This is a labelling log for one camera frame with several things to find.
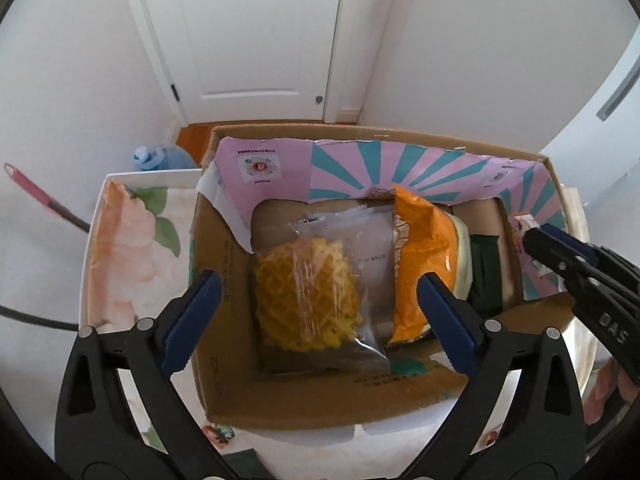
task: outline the pink handle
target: pink handle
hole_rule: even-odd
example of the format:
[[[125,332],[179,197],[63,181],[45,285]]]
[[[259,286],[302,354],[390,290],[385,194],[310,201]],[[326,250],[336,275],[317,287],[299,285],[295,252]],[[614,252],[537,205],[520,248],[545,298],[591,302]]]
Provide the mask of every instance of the pink handle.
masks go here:
[[[43,206],[49,207],[49,203],[53,199],[38,186],[36,186],[31,180],[29,180],[23,172],[21,172],[20,170],[18,170],[18,168],[12,166],[11,164],[5,164],[4,170],[6,171],[6,174],[9,175],[11,180],[13,180],[18,186],[20,186],[23,190],[33,196],[34,199],[40,202]]]

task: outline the door hinge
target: door hinge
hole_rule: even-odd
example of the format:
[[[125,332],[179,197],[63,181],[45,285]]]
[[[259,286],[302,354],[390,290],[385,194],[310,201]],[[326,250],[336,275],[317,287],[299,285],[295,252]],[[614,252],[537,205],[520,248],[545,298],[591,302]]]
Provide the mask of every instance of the door hinge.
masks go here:
[[[171,85],[171,92],[174,93],[175,100],[180,102],[180,96],[178,95],[178,91],[175,89],[175,85]]]

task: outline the blue plastic bottle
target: blue plastic bottle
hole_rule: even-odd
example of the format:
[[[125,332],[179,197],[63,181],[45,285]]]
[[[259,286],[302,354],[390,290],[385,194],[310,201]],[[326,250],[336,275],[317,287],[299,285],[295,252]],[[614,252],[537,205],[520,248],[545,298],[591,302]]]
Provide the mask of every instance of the blue plastic bottle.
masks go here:
[[[152,150],[140,146],[133,160],[142,171],[193,170],[199,168],[188,152],[180,146],[158,146]]]

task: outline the yellow waffle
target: yellow waffle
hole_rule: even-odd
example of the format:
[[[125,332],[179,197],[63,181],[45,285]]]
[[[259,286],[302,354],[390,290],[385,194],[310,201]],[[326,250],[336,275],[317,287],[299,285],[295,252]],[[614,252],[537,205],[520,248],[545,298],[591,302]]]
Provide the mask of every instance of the yellow waffle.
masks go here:
[[[305,352],[356,337],[360,298],[342,242],[312,238],[280,245],[258,259],[255,279],[265,343]]]

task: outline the blue gripper pad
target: blue gripper pad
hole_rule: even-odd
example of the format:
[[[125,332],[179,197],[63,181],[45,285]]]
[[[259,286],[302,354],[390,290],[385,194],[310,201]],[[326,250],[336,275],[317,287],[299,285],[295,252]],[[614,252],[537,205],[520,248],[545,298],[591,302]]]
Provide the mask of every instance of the blue gripper pad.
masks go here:
[[[429,320],[431,329],[447,354],[453,369],[471,378],[478,371],[475,360],[476,345],[464,324],[427,275],[418,280],[416,295],[418,305]]]
[[[598,267],[598,257],[587,244],[581,242],[577,238],[572,237],[570,234],[562,231],[562,229],[558,229],[551,224],[543,224],[540,229],[559,242],[562,242],[563,244],[571,247],[575,252],[577,252],[585,260],[587,260],[587,263],[590,264],[590,266]]]
[[[222,280],[214,272],[164,338],[164,358],[160,371],[165,376],[184,370],[221,300]]]

